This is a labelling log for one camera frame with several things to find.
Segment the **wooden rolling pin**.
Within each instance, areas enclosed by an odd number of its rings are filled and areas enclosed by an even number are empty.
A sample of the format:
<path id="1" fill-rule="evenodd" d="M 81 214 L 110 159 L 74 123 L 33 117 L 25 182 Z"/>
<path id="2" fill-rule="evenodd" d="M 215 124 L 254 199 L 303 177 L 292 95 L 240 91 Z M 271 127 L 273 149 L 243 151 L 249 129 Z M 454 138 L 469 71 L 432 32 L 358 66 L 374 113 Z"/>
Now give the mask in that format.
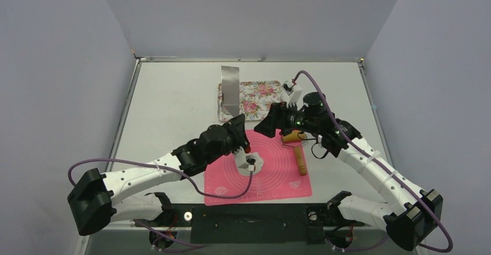
<path id="1" fill-rule="evenodd" d="M 307 166 L 303 154 L 303 143 L 307 140 L 306 135 L 294 130 L 288 135 L 282 135 L 280 140 L 283 146 L 292 148 L 299 175 L 307 175 Z"/>

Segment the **white dough lump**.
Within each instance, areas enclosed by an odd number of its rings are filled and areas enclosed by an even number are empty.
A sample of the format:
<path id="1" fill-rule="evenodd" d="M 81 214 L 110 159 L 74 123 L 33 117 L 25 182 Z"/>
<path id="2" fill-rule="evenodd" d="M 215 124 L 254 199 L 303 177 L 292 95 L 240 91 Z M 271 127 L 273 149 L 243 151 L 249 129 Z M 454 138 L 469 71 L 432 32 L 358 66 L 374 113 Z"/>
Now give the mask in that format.
<path id="1" fill-rule="evenodd" d="M 252 175 L 256 175 L 258 174 L 261 169 L 262 169 L 262 166 L 264 164 L 264 161 L 263 159 L 259 156 L 259 154 L 257 152 L 254 152 L 252 154 L 255 154 L 256 157 L 257 157 L 257 160 L 255 162 L 255 165 L 250 165 L 248 170 L 245 170 L 245 169 L 238 169 L 237 167 L 237 171 L 239 174 L 241 174 L 242 176 L 249 176 L 250 174 Z"/>

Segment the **pink silicone baking mat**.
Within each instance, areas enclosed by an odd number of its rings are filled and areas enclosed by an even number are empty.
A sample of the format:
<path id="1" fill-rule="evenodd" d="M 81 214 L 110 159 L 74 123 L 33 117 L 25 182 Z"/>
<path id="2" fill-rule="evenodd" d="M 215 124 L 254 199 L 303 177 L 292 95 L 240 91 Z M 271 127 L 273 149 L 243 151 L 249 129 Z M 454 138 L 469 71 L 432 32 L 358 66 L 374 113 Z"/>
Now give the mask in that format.
<path id="1" fill-rule="evenodd" d="M 268 138 L 253 130 L 247 130 L 246 134 L 251 145 L 249 154 L 257 152 L 264 161 L 261 171 L 254 175 L 245 195 L 234 199 L 206 196 L 205 205 L 218 206 L 312 196 L 309 176 L 299 175 L 292 148 L 283 146 L 279 135 Z M 223 156 L 204 172 L 204 192 L 235 196 L 245 190 L 248 179 L 249 176 L 238 173 L 232 155 Z"/>

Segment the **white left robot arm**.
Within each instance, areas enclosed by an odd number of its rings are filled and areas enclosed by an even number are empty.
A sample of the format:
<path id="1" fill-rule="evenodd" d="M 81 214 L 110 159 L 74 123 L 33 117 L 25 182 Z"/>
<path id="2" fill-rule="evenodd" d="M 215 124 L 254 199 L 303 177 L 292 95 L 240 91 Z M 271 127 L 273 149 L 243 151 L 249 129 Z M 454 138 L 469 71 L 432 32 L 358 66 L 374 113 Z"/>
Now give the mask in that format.
<path id="1" fill-rule="evenodd" d="M 157 185 L 190 180 L 223 156 L 232 154 L 244 162 L 250 151 L 245 121 L 244 114 L 240 114 L 221 125 L 211 125 L 198 138 L 152 162 L 128 161 L 130 167 L 125 170 L 101 173 L 93 168 L 75 181 L 72 172 L 80 164 L 72 165 L 68 179 L 73 189 L 67 201 L 78 234 L 95 234 L 109 223 L 122 220 L 150 220 L 159 226 L 169 224 L 173 210 L 164 193 L 149 193 L 136 201 L 132 197 Z"/>

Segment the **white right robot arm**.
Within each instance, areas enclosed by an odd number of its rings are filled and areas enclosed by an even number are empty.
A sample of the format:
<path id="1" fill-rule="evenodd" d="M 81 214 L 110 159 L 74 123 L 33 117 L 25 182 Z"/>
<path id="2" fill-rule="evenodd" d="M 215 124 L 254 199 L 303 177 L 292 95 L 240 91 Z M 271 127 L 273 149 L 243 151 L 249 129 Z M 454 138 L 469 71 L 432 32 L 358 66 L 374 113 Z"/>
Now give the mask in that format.
<path id="1" fill-rule="evenodd" d="M 334 224 L 361 222 L 382 231 L 400 248 L 413 251 L 441 220 L 443 197 L 406 179 L 373 149 L 351 124 L 335 118 L 325 98 L 308 93 L 305 104 L 272 103 L 254 131 L 273 138 L 293 131 L 309 133 L 340 161 L 354 169 L 383 198 L 369 201 L 342 191 L 328 201 L 327 218 Z"/>

